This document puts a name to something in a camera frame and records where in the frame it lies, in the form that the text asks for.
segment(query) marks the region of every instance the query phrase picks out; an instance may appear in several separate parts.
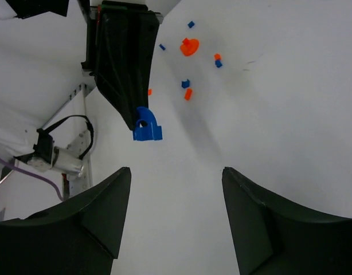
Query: blue plastic part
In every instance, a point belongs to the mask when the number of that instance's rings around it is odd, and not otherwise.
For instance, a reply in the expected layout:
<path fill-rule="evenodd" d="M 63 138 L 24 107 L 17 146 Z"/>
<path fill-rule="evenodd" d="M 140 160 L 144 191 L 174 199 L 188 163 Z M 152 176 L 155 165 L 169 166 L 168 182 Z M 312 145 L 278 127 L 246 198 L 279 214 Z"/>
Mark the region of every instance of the blue plastic part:
<path fill-rule="evenodd" d="M 162 140 L 162 127 L 157 125 L 157 121 L 153 113 L 146 107 L 137 107 L 138 121 L 136 128 L 132 132 L 133 140 L 140 142 L 146 140 Z M 141 127 L 141 122 L 146 122 L 148 125 Z"/>
<path fill-rule="evenodd" d="M 220 67 L 222 67 L 223 66 L 223 64 L 222 64 L 222 62 L 221 62 L 221 60 L 216 60 L 216 66 L 217 66 L 217 68 L 220 68 Z"/>
<path fill-rule="evenodd" d="M 195 23 L 193 21 L 190 21 L 190 23 L 187 25 L 189 26 L 189 28 L 192 28 L 193 26 L 195 26 Z"/>
<path fill-rule="evenodd" d="M 181 81 L 181 87 L 183 87 L 184 89 L 190 87 L 190 80 L 186 80 L 186 81 Z"/>

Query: blue cube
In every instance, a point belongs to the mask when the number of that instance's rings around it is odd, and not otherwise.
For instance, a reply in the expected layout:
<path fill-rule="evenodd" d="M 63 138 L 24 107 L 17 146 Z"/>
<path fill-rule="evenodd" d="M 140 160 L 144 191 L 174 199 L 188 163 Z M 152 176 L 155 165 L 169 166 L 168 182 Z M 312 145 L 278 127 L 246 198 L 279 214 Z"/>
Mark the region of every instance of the blue cube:
<path fill-rule="evenodd" d="M 190 21 L 190 23 L 187 25 L 189 26 L 189 28 L 192 28 L 193 26 L 195 26 L 195 23 L 193 21 Z"/>
<path fill-rule="evenodd" d="M 186 80 L 186 81 L 181 81 L 181 87 L 183 87 L 184 89 L 190 87 L 190 80 Z"/>
<path fill-rule="evenodd" d="M 223 66 L 223 64 L 222 64 L 222 62 L 221 62 L 221 60 L 216 60 L 216 67 L 217 68 L 220 68 L 220 67 L 222 67 Z"/>

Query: purple cable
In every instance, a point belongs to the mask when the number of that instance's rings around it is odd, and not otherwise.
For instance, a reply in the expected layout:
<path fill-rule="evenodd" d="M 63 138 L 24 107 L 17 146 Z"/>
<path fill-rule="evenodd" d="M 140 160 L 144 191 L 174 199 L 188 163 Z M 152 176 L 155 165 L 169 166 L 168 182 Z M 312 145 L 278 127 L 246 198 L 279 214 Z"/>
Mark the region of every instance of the purple cable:
<path fill-rule="evenodd" d="M 51 180 L 49 180 L 49 179 L 47 179 L 47 178 L 44 178 L 43 176 L 37 175 L 37 174 L 35 174 L 35 173 L 31 173 L 31 172 L 29 172 L 29 171 L 20 169 L 20 168 L 18 168 L 17 166 L 14 166 L 13 164 L 10 164 L 9 162 L 4 161 L 4 160 L 1 159 L 1 158 L 0 158 L 0 164 L 4 165 L 4 166 L 6 166 L 6 167 L 8 167 L 8 168 L 10 168 L 10 169 L 12 169 L 12 170 L 16 170 L 16 171 L 18 171 L 18 172 L 20 172 L 20 173 L 22 173 L 22 174 L 27 175 L 27 176 L 31 176 L 31 177 L 36 178 L 36 179 L 41 179 L 41 180 L 43 180 L 44 182 L 50 184 L 50 185 L 55 189 L 56 194 L 57 194 L 57 196 L 59 197 L 59 199 L 60 199 L 61 201 L 64 201 L 64 198 L 63 198 L 62 195 L 60 194 L 59 188 L 58 188 L 58 187 L 56 186 L 56 184 L 53 183 Z"/>

